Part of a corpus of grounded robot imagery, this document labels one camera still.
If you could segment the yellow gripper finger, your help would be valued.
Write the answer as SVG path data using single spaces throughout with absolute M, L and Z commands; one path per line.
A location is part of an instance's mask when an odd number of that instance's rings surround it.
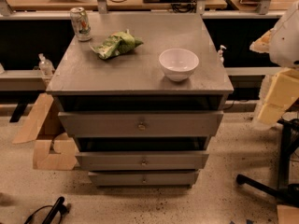
M 264 125 L 274 125 L 299 99 L 299 71 L 284 68 L 271 78 L 271 84 L 257 120 Z

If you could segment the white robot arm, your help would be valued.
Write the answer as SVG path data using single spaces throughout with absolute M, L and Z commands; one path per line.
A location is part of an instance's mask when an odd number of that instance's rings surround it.
M 299 1 L 289 7 L 272 29 L 252 42 L 249 49 L 268 53 L 270 61 L 281 67 L 279 72 L 263 79 L 254 112 L 254 125 L 268 129 L 299 99 Z

